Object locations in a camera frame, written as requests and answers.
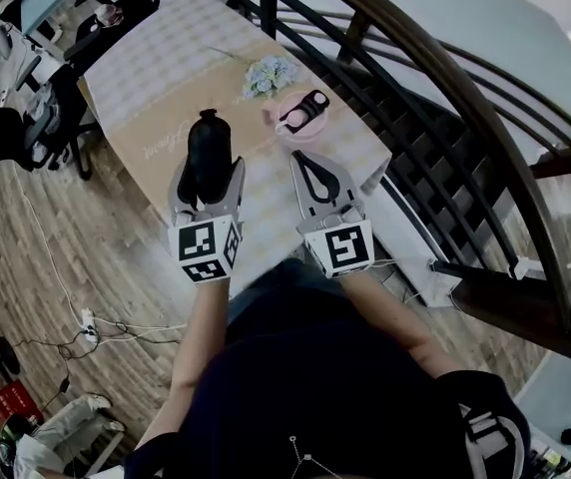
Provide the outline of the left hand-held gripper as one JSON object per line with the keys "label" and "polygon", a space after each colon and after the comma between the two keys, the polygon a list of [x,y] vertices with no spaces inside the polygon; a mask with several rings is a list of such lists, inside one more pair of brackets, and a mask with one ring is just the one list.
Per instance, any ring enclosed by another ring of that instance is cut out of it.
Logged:
{"label": "left hand-held gripper", "polygon": [[[212,215],[169,229],[173,258],[193,284],[230,278],[242,242],[237,221],[245,186],[246,164],[238,157],[222,195],[210,204]],[[195,176],[188,159],[177,166],[169,185],[168,204],[172,214],[195,210]]]}

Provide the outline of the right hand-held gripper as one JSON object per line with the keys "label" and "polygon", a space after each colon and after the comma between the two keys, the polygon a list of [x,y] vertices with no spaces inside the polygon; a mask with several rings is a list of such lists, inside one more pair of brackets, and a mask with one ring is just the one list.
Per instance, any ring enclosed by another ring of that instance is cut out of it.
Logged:
{"label": "right hand-held gripper", "polygon": [[326,278],[369,269],[374,264],[371,221],[363,202],[354,202],[349,171],[330,158],[291,154],[290,169],[302,215],[297,230]]}

